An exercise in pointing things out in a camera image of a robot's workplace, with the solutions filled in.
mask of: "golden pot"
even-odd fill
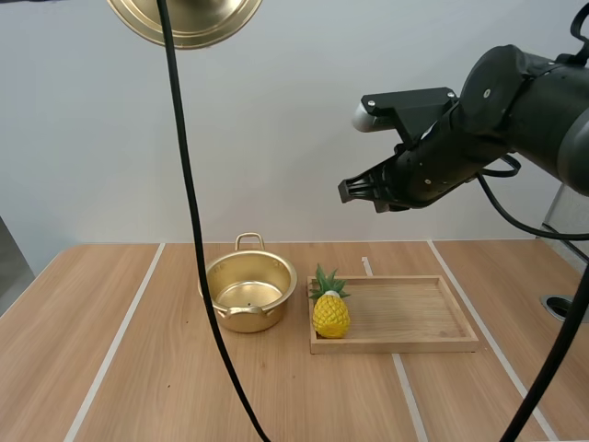
[[[256,237],[261,250],[241,250],[246,237]],[[206,276],[217,322],[242,333],[261,332],[278,322],[296,287],[294,266],[266,251],[258,233],[239,235],[236,251],[209,264]]]

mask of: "pot rim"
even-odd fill
[[[228,258],[233,258],[234,256],[239,256],[239,255],[265,255],[270,258],[273,258],[276,261],[280,261],[284,265],[284,267],[286,267],[286,270],[288,270],[288,273],[291,276],[291,284],[288,286],[288,289],[286,289],[286,292],[283,293],[283,295],[281,297],[279,297],[275,301],[271,302],[270,304],[266,304],[265,306],[260,306],[262,311],[266,312],[266,311],[272,310],[273,308],[278,307],[283,302],[285,302],[289,298],[289,296],[294,292],[294,290],[296,288],[296,282],[297,282],[295,267],[291,264],[290,261],[286,260],[285,258],[278,256],[274,253],[270,253],[269,251],[266,251],[266,250],[237,250],[237,251],[233,251],[231,253],[228,253],[226,255],[223,255],[222,257],[217,258],[216,260],[214,260],[213,262],[211,262],[209,265],[206,266],[207,276],[209,275],[209,272],[211,271],[211,269],[213,269],[213,267],[215,267],[215,265],[217,265],[219,262],[222,262]],[[199,280],[199,293],[201,294],[201,297],[202,297],[201,280]],[[227,306],[224,306],[222,304],[218,304],[214,299],[211,299],[211,300],[213,301],[213,307],[215,310],[226,313],[230,309]]]

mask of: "toy pineapple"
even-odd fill
[[[313,289],[312,299],[317,303],[313,308],[313,327],[324,338],[343,338],[350,328],[348,308],[341,300],[349,295],[343,291],[346,282],[335,279],[334,270],[325,276],[320,265],[317,266],[316,278],[319,289]]]

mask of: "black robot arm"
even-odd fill
[[[579,28],[587,13],[575,18]],[[355,127],[396,129],[403,143],[393,157],[342,181],[341,200],[372,201],[377,212],[425,207],[478,172],[491,174],[484,168],[498,158],[519,169],[511,152],[589,195],[589,50],[575,36],[581,52],[555,61],[512,45],[491,49],[460,98],[446,87],[364,96]]]

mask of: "wooden table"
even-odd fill
[[[537,240],[267,247],[299,274],[287,314],[265,332],[224,337],[272,441],[498,440],[560,326],[538,298],[572,295],[580,279]],[[207,258],[231,249],[207,245]],[[443,275],[480,351],[311,355],[305,280],[317,262],[350,275],[366,263],[375,275]],[[60,254],[0,319],[0,440],[258,440],[197,281],[187,244]],[[586,325],[521,440],[555,436],[589,439]]]

